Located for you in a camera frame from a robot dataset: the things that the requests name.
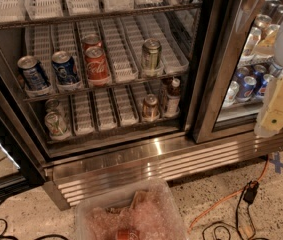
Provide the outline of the red coke can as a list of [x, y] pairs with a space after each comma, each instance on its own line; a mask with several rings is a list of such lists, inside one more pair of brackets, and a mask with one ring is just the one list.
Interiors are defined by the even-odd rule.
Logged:
[[90, 47], [101, 47], [102, 46], [102, 40], [97, 34], [89, 34], [86, 35], [82, 40], [82, 47], [83, 50], [86, 51]]
[[109, 81], [108, 66], [104, 50], [91, 46], [85, 51], [88, 81], [94, 86], [103, 86]]

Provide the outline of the blue pepsi can right fridge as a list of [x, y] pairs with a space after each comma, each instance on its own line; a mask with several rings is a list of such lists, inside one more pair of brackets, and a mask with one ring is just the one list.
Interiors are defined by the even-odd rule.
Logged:
[[256, 86], [256, 79], [252, 76], [246, 76], [240, 83], [239, 91], [236, 95], [238, 102], [248, 101], [251, 97], [251, 94]]

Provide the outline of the glass fridge door right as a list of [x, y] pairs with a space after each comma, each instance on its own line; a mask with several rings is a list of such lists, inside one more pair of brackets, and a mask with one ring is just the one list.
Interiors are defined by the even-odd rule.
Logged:
[[240, 83], [252, 76], [275, 77], [273, 36], [283, 21], [283, 0], [221, 0], [224, 8], [209, 57], [209, 75], [194, 130], [198, 142], [249, 132], [254, 128], [263, 98], [254, 90], [248, 101], [238, 102]]

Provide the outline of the brown can bottom shelf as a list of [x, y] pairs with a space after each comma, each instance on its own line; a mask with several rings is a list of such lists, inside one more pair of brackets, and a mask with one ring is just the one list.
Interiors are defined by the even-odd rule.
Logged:
[[159, 116], [158, 98], [154, 94], [148, 94], [143, 99], [142, 116], [150, 121], [155, 120]]

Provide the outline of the gold green can middle shelf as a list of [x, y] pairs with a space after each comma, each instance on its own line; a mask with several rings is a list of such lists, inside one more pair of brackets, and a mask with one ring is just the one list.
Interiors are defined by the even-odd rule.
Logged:
[[156, 38], [148, 38], [142, 45], [141, 66], [144, 70], [156, 70], [161, 58], [161, 43]]

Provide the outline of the stainless steel fridge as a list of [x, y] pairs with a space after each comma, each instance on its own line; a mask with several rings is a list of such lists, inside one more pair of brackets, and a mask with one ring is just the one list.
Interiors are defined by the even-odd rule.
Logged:
[[[42, 186], [60, 209], [147, 178], [192, 175], [283, 150], [283, 129], [270, 138], [254, 128], [198, 142], [197, 114], [220, 30], [221, 0], [0, 0], [0, 199]], [[81, 40], [102, 40], [109, 81], [88, 81]], [[144, 70], [142, 45], [160, 41], [159, 67]], [[52, 55], [66, 51], [80, 81], [61, 85]], [[36, 57], [50, 86], [32, 91], [17, 62]], [[167, 89], [180, 80], [174, 116]], [[158, 98], [159, 116], [142, 116], [143, 99]], [[45, 102], [57, 99], [68, 132], [52, 137]]]

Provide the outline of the red can in bin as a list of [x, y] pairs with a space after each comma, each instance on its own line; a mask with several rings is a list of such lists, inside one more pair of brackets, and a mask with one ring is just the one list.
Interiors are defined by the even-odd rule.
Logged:
[[139, 240], [139, 232], [132, 229], [120, 229], [116, 233], [116, 240]]

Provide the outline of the blue pepsi can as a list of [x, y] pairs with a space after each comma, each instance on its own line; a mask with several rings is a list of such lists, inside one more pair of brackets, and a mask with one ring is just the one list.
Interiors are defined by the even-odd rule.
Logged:
[[52, 55], [52, 67], [61, 85], [72, 85], [80, 81], [73, 57], [66, 51]]
[[36, 57], [23, 56], [18, 60], [17, 66], [30, 90], [40, 91], [50, 86], [48, 76]]

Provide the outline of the green white can rear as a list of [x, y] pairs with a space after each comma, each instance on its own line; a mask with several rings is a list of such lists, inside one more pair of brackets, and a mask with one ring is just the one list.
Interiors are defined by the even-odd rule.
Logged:
[[45, 102], [45, 109], [47, 112], [58, 111], [61, 115], [64, 114], [64, 109], [62, 107], [62, 104], [57, 99], [48, 99]]

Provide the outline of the blue pepsi can left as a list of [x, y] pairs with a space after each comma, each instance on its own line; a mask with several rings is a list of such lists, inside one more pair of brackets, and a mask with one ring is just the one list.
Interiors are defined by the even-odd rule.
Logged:
[[48, 76], [36, 57], [23, 56], [18, 60], [17, 66], [30, 90], [40, 91], [50, 86]]

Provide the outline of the black power adapter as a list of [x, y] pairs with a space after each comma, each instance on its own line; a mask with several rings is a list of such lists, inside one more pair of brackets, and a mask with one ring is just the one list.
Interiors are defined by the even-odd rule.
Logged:
[[253, 181], [248, 184], [243, 200], [249, 205], [251, 205], [254, 202], [258, 188], [259, 188], [259, 183], [257, 181]]

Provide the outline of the clear plastic bin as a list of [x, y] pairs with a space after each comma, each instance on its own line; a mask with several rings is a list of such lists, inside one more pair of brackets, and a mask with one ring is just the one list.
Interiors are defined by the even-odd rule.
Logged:
[[188, 240], [168, 184], [144, 180], [81, 201], [76, 207], [76, 240], [117, 240], [135, 230], [137, 240]]

